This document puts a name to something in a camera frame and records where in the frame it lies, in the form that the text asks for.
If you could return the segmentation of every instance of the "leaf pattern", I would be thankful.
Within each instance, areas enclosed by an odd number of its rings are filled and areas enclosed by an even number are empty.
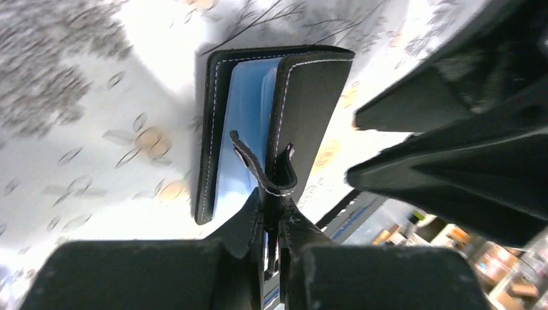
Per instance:
[[[30,247],[29,247],[29,246],[26,246],[26,247],[20,249],[20,250],[17,252],[17,255],[25,255],[25,254],[28,252],[28,250],[30,250]]]
[[[141,129],[143,129],[146,123],[147,123],[147,115],[145,113],[141,113],[139,116],[137,116],[135,121],[133,121],[133,131],[135,132],[141,131]]]
[[[59,205],[61,202],[65,201],[69,196],[70,196],[70,192],[66,192],[65,194],[62,194],[61,197],[59,197],[59,199],[57,199],[57,200],[53,203],[53,206],[56,207],[56,206]]]
[[[117,145],[132,145],[135,142],[135,135],[125,130],[108,130],[104,133],[103,139]]]
[[[135,147],[131,149],[129,152],[125,153],[125,155],[121,158],[121,160],[116,164],[116,168],[120,168],[130,162],[139,152],[141,151],[141,148]]]
[[[212,22],[217,22],[217,21],[220,21],[222,19],[222,17],[220,17],[219,15],[214,15],[214,14],[204,14],[202,15],[202,17],[208,19],[209,21],[212,21]]]
[[[359,90],[359,82],[356,82],[352,84],[351,89],[345,95],[341,96],[341,105],[344,109],[348,109],[354,104],[359,95]]]
[[[192,124],[188,126],[189,129],[194,129],[194,132],[198,132],[202,128],[202,123],[204,122],[204,117],[202,115],[195,116],[193,118]]]
[[[72,220],[68,221],[63,228],[61,229],[61,232],[67,233],[69,231],[73,231],[75,229],[78,229],[84,224],[86,224],[89,219],[91,218],[92,214],[84,214],[81,216],[78,216],[77,218],[73,218]]]
[[[67,237],[62,236],[62,237],[57,238],[57,240],[55,240],[55,244],[56,245],[62,245],[63,243],[68,242],[69,240],[70,239],[68,239]]]
[[[390,47],[397,47],[400,41],[401,34],[396,34],[394,37],[392,37],[392,40],[390,40]]]
[[[8,183],[4,188],[4,196],[8,196],[9,194],[11,194],[19,186],[20,183],[21,182],[19,181],[19,179],[11,180],[10,183]]]
[[[67,191],[74,192],[79,189],[87,190],[91,186],[91,183],[93,183],[93,179],[91,177],[80,176],[68,185]]]
[[[133,200],[138,200],[142,198],[152,199],[154,197],[156,197],[156,194],[153,192],[138,192],[137,194],[135,194],[135,196],[133,196]]]
[[[74,197],[80,198],[96,198],[104,197],[108,191],[104,189],[78,189],[74,192]]]
[[[171,201],[179,198],[185,192],[185,185],[180,181],[174,181],[162,189],[158,197],[162,201]]]
[[[163,136],[163,130],[158,127],[149,127],[143,130],[135,139],[135,146],[143,149],[154,147]]]
[[[196,9],[188,12],[188,14],[183,19],[183,24],[187,24],[188,22],[190,22],[190,20],[192,19],[192,15],[194,14],[195,11],[196,11]]]
[[[172,161],[169,158],[159,157],[151,159],[151,165],[155,167],[166,167],[171,165]]]
[[[109,79],[109,81],[107,82],[107,88],[111,89],[112,87],[115,87],[119,82],[121,82],[123,80],[124,77],[125,77],[125,72],[124,71],[121,71],[121,72],[113,75]]]
[[[20,279],[22,278],[23,276],[25,275],[25,270],[24,269],[19,269],[15,272],[14,276],[17,278],[17,279]]]
[[[462,3],[457,3],[453,0],[442,0],[438,4],[432,4],[435,9],[432,13],[432,17],[427,22],[426,31],[411,39],[404,51],[410,57],[419,57],[424,54],[424,51],[428,48],[430,42],[441,36],[449,26],[456,21],[456,16],[461,12]],[[400,61],[396,68],[399,68],[405,60]]]
[[[54,217],[53,220],[51,220],[51,222],[48,224],[46,230],[51,233],[55,229],[55,227],[57,227],[59,221],[61,221],[61,218],[59,216]]]
[[[188,170],[188,172],[185,173],[185,176],[183,177],[183,180],[187,180],[188,177],[190,176],[190,173],[192,173],[192,169],[191,169],[191,170]]]
[[[36,276],[36,269],[29,269],[25,273],[25,280],[32,280]]]
[[[324,170],[339,155],[340,151],[341,143],[339,140],[333,139],[323,143],[320,146],[310,174],[316,175],[318,172]]]
[[[80,152],[83,150],[83,147],[78,147],[76,149],[72,149],[63,155],[61,159],[57,162],[59,166],[66,165],[70,163]]]
[[[157,195],[163,188],[163,184],[165,182],[165,179],[163,179],[162,181],[160,181],[157,185],[156,185],[156,188],[154,189],[154,194]]]
[[[172,146],[171,140],[161,139],[149,149],[147,155],[150,159],[163,157]]]

